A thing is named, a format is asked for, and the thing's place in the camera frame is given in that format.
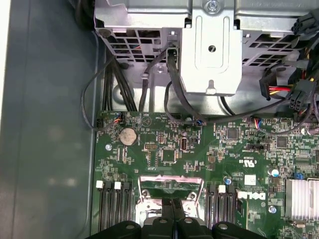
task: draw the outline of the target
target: screw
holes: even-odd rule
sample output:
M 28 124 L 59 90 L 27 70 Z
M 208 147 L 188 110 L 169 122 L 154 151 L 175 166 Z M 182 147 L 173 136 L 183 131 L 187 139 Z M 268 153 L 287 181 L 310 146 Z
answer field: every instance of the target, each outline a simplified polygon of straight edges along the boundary
M 216 12 L 218 8 L 218 2 L 217 1 L 210 1 L 207 5 L 207 9 L 210 12 Z
M 107 151 L 110 151 L 112 149 L 112 146 L 108 143 L 107 145 L 105 145 L 105 149 Z
M 99 34 L 101 35 L 101 37 L 106 39 L 111 35 L 111 31 L 109 31 L 108 29 L 100 29 Z
M 159 67 L 158 67 L 158 73 L 163 73 L 163 71 L 164 71 L 163 66 L 159 66 Z
M 227 230 L 228 226 L 226 224 L 219 224 L 218 227 L 222 230 Z
M 270 206 L 270 207 L 268 208 L 268 211 L 269 211 L 270 213 L 276 213 L 276 212 L 277 212 L 277 209 L 276 209 L 274 206 Z
M 186 222 L 186 223 L 192 223 L 193 220 L 192 220 L 191 218 L 185 218 L 184 222 Z

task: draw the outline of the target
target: power cable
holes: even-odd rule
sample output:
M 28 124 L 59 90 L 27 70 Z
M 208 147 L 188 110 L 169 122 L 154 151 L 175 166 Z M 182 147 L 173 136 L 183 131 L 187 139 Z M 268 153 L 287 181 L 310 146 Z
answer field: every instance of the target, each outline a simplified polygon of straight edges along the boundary
M 82 111 L 82 116 L 83 116 L 83 119 L 85 121 L 85 123 L 88 125 L 88 127 L 93 130 L 93 131 L 105 131 L 107 130 L 109 127 L 111 127 L 114 122 L 108 124 L 107 126 L 105 126 L 104 128 L 98 128 L 98 127 L 94 127 L 93 125 L 91 125 L 88 117 L 87 117 L 87 114 L 86 114 L 86 111 L 85 111 L 85 100 L 84 100 L 84 97 L 85 97 L 85 93 L 88 89 L 88 87 L 90 86 L 90 84 L 100 75 L 104 72 L 105 68 L 115 59 L 114 56 L 110 57 L 106 62 L 105 64 L 103 65 L 103 67 L 97 72 L 94 74 L 94 76 L 92 76 L 92 78 L 89 80 L 89 82 L 85 85 L 84 89 L 82 90 L 82 93 L 81 93 L 81 111 Z

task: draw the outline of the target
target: aluminum heatsink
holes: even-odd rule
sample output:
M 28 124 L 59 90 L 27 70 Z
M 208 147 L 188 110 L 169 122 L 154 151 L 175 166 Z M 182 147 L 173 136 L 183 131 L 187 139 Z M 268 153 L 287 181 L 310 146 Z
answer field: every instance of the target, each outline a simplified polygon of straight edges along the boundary
M 300 221 L 319 220 L 319 181 L 286 181 L 285 216 Z

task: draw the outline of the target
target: capacitor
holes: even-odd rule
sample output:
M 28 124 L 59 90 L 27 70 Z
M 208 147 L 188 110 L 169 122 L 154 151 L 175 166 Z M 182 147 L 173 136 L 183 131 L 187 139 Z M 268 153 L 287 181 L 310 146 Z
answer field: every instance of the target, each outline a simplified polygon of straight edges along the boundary
M 276 213 L 276 212 L 277 212 L 277 208 L 275 208 L 275 206 L 270 206 L 270 207 L 268 208 L 268 211 L 273 214 L 273 213 Z
M 304 176 L 303 176 L 302 173 L 296 173 L 295 178 L 298 179 L 298 180 L 303 180 Z
M 181 132 L 181 136 L 183 136 L 183 137 L 187 137 L 187 131 L 185 131 L 185 130 L 183 130 L 182 132 Z
M 191 118 L 191 117 L 187 117 L 186 119 L 185 119 L 185 121 L 187 121 L 187 122 L 189 122 L 189 121 L 192 121 L 193 119 Z
M 308 134 L 313 135 L 313 134 L 318 134 L 319 133 L 319 128 L 310 128 L 308 129 Z
M 270 168 L 270 169 L 268 169 L 268 174 L 273 176 L 273 177 L 278 177 L 279 171 L 278 171 L 278 169 Z
M 224 183 L 225 183 L 226 185 L 230 185 L 230 184 L 231 184 L 231 179 L 230 179 L 229 177 L 225 176 L 225 177 L 224 177 Z

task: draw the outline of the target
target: chip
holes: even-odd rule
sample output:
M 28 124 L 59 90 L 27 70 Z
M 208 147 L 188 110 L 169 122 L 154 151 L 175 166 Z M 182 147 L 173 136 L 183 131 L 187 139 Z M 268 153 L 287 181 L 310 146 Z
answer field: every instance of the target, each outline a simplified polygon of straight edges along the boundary
M 209 164 L 208 169 L 210 169 L 211 171 L 215 171 L 215 164 Z
M 208 162 L 210 162 L 210 163 L 216 162 L 216 157 L 210 155 L 210 156 L 208 157 Z
M 227 138 L 228 139 L 237 139 L 238 138 L 237 129 L 236 128 L 229 128 L 227 130 Z
M 277 137 L 277 148 L 287 148 L 288 138 L 287 137 Z
M 274 184 L 280 184 L 280 178 L 273 177 L 272 181 Z

